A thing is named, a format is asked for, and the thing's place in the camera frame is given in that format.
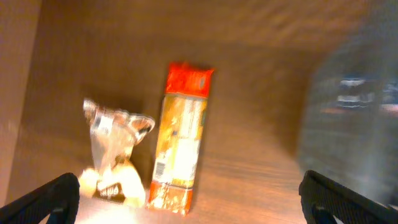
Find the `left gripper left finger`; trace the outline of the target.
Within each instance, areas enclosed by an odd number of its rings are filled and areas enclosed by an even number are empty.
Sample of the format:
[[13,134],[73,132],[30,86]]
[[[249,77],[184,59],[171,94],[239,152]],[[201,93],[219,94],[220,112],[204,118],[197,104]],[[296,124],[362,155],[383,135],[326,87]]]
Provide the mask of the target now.
[[78,178],[65,173],[1,208],[1,224],[74,224],[80,193]]

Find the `grey plastic basket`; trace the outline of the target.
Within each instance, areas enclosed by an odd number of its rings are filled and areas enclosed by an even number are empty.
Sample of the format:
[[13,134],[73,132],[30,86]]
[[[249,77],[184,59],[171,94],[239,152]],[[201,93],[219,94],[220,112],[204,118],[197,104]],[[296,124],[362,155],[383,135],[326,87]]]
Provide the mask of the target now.
[[354,37],[313,76],[297,160],[384,205],[397,205],[397,39]]

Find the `clear bread bag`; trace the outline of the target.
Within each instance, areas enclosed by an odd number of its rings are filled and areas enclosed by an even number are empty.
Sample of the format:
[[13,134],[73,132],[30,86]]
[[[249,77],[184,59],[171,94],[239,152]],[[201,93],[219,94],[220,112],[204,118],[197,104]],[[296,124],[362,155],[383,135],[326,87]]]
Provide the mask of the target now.
[[132,208],[143,207],[146,192],[130,158],[133,148],[153,130],[154,119],[106,108],[87,98],[83,111],[90,125],[94,167],[79,176],[80,194]]

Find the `orange pasta packet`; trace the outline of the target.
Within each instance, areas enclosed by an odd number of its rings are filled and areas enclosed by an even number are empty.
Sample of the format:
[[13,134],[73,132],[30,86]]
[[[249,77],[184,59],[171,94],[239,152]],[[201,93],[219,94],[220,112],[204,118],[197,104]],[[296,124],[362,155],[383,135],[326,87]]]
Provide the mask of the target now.
[[190,210],[213,72],[181,62],[169,66],[149,209],[183,216]]

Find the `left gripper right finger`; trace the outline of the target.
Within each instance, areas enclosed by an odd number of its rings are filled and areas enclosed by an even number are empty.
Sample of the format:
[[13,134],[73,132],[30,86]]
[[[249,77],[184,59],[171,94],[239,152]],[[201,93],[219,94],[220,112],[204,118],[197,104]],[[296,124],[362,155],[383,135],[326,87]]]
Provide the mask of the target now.
[[307,223],[397,224],[397,210],[308,170],[298,189]]

